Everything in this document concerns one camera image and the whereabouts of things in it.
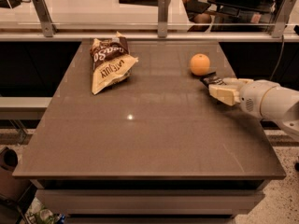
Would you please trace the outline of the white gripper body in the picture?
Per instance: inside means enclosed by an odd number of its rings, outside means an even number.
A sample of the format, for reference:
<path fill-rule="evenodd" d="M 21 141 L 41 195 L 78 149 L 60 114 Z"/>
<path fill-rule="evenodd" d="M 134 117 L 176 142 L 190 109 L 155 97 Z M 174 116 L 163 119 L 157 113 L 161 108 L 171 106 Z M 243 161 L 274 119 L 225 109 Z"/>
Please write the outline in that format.
<path fill-rule="evenodd" d="M 255 80 L 245 84 L 239 91 L 240 108 L 245 113 L 261 119 L 261 105 L 265 95 L 279 84 L 267 80 Z"/>

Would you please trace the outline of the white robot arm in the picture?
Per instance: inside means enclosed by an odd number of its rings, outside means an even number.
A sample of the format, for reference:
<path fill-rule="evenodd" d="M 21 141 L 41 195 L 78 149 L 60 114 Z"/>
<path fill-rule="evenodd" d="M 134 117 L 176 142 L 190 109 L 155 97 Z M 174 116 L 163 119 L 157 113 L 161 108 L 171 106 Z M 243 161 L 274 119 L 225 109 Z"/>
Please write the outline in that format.
<path fill-rule="evenodd" d="M 225 78 L 223 84 L 209 84 L 209 94 L 226 105 L 256 119 L 274 122 L 296 142 L 299 141 L 299 91 L 269 80 Z"/>

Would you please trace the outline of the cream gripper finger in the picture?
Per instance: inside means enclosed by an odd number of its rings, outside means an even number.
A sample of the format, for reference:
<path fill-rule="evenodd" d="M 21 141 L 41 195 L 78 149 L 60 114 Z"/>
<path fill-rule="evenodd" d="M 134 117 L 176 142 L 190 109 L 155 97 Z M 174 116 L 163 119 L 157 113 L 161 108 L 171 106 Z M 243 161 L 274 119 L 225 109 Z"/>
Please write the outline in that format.
<path fill-rule="evenodd" d="M 233 106 L 240 103 L 239 89 L 236 85 L 210 85 L 209 94 L 222 103 Z"/>
<path fill-rule="evenodd" d="M 235 78 L 235 77 L 226 77 L 223 82 L 227 85 L 235 85 L 238 87 L 243 87 L 244 85 L 252 82 L 252 79 L 249 78 Z"/>

